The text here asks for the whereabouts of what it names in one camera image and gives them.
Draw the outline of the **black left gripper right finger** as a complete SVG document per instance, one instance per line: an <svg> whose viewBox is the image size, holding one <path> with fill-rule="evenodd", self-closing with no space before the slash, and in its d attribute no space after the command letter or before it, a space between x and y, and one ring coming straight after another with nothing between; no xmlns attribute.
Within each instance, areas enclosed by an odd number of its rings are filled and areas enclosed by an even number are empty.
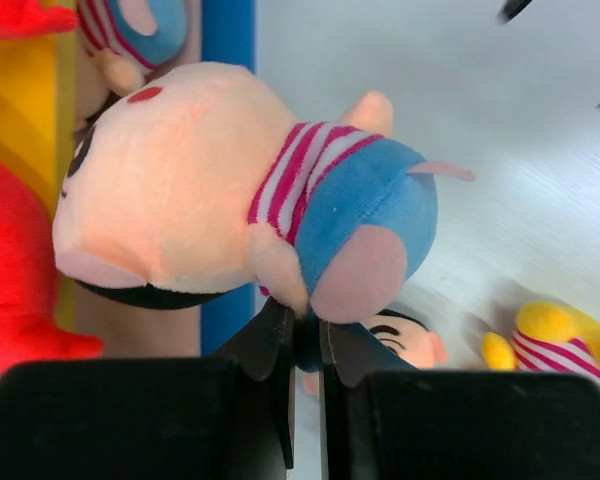
<svg viewBox="0 0 600 480"><path fill-rule="evenodd" d="M600 479L600 390L575 375L417 370L320 326L327 479Z"/></svg>

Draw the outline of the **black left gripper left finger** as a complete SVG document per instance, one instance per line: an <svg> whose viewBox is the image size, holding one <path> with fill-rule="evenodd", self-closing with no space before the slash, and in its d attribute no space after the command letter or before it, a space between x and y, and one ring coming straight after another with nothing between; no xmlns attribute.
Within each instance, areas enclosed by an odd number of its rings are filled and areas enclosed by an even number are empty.
<svg viewBox="0 0 600 480"><path fill-rule="evenodd" d="M25 363L0 379L0 479L283 479L293 313L203 358Z"/></svg>

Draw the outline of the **boy doll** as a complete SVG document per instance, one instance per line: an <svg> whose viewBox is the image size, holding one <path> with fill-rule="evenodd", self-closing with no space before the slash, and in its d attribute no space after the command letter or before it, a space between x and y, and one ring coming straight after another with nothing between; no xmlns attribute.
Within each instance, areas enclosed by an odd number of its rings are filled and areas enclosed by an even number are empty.
<svg viewBox="0 0 600 480"><path fill-rule="evenodd" d="M125 96L175 58L189 32L180 0L84 0L76 3L81 39L105 85Z"/></svg>
<svg viewBox="0 0 600 480"><path fill-rule="evenodd" d="M300 315L371 317L422 265L439 175L471 173L393 140L368 92L337 121L303 121L246 68L183 65L85 134L53 222L66 276L170 307L248 283Z"/></svg>
<svg viewBox="0 0 600 480"><path fill-rule="evenodd" d="M327 329L326 363L347 387L382 371L432 369L447 363L441 336L416 318L391 309L360 323Z"/></svg>

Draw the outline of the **red shark plush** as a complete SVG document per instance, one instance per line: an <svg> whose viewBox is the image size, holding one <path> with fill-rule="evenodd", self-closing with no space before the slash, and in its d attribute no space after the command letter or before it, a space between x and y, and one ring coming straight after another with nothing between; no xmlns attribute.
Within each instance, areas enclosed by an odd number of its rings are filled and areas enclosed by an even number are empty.
<svg viewBox="0 0 600 480"><path fill-rule="evenodd" d="M0 375L22 362L87 359L102 351L98 338L56 325L57 287L47 211L0 164Z"/></svg>

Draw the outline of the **red shark plush mouth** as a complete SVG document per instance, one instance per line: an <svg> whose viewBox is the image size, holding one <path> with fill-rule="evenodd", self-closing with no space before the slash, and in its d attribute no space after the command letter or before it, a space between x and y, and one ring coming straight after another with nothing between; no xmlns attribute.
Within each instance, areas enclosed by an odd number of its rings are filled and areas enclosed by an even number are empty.
<svg viewBox="0 0 600 480"><path fill-rule="evenodd" d="M0 0L0 40L67 33L77 24L70 8L46 7L36 0Z"/></svg>

